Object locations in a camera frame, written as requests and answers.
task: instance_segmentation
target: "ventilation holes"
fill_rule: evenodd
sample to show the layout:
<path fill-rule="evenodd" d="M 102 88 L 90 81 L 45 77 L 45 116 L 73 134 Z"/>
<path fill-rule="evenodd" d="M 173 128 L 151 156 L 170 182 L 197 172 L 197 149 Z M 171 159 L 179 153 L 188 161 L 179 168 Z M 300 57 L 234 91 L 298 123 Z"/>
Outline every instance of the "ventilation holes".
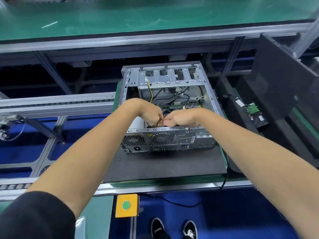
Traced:
<path fill-rule="evenodd" d="M 194 74 L 196 72 L 196 68 L 188 68 L 188 72 L 189 72 L 190 78 L 194 80 L 195 79 Z"/>
<path fill-rule="evenodd" d="M 161 70 L 159 71 L 159 75 L 160 75 L 160 76 L 166 76 L 166 75 L 167 75 L 167 70 L 161 69 Z"/>
<path fill-rule="evenodd" d="M 50 165 L 45 166 L 45 167 L 41 170 L 39 176 L 42 175 L 49 167 L 50 167 Z"/>
<path fill-rule="evenodd" d="M 184 75 L 183 75 L 182 69 L 175 69 L 174 73 L 175 73 L 176 80 L 184 80 Z"/>
<path fill-rule="evenodd" d="M 154 76 L 154 71 L 152 70 L 145 71 L 145 76 Z"/>
<path fill-rule="evenodd" d="M 136 146 L 136 145 L 146 145 L 144 137 L 142 136 L 125 136 L 123 138 L 124 146 Z"/>
<path fill-rule="evenodd" d="M 151 137 L 152 144 L 172 144 L 177 140 L 177 136 L 171 132 L 158 132 Z"/>

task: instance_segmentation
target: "yellow power cable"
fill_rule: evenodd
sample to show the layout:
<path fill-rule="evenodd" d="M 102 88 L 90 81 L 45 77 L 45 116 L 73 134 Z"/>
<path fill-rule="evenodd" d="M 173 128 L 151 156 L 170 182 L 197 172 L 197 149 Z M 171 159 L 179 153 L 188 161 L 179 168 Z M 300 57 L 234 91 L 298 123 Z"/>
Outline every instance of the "yellow power cable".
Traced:
<path fill-rule="evenodd" d="M 153 92 L 152 92 L 151 85 L 150 85 L 150 82 L 149 82 L 149 81 L 147 81 L 147 86 L 148 86 L 148 88 L 149 88 L 149 90 L 150 90 L 150 93 L 151 93 L 151 101 L 150 101 L 150 103 L 152 103 L 152 100 L 153 100 Z"/>

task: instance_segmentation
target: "rear fan grille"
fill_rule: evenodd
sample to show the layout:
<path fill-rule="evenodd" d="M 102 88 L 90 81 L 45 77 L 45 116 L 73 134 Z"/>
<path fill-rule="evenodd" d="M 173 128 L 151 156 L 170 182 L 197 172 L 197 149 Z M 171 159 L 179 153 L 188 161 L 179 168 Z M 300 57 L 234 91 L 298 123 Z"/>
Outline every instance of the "rear fan grille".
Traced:
<path fill-rule="evenodd" d="M 184 75 L 183 75 L 182 69 L 175 69 L 174 73 L 175 73 L 176 80 L 184 80 Z"/>
<path fill-rule="evenodd" d="M 142 136 L 125 136 L 123 138 L 124 146 L 137 146 L 137 145 L 146 145 L 144 137 Z"/>
<path fill-rule="evenodd" d="M 176 143 L 177 136 L 171 132 L 158 132 L 151 137 L 151 144 L 164 145 Z"/>

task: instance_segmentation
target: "conveyor belt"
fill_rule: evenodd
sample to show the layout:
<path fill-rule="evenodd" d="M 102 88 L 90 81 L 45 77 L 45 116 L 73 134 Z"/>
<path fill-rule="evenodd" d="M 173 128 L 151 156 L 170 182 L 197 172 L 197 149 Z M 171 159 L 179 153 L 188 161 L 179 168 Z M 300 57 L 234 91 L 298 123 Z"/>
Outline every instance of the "conveyor belt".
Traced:
<path fill-rule="evenodd" d="M 112 112 L 115 92 L 0 100 L 1 115 L 26 118 Z"/>

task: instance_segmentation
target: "black panel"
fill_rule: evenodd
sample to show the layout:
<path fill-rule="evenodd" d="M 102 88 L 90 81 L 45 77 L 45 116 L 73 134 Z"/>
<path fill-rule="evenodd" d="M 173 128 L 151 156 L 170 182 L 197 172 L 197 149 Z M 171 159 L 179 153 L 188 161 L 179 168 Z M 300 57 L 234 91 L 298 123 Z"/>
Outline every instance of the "black panel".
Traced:
<path fill-rule="evenodd" d="M 247 77 L 253 91 L 284 119 L 304 97 L 317 74 L 297 61 L 288 49 L 266 35 L 260 36 L 252 72 Z"/>

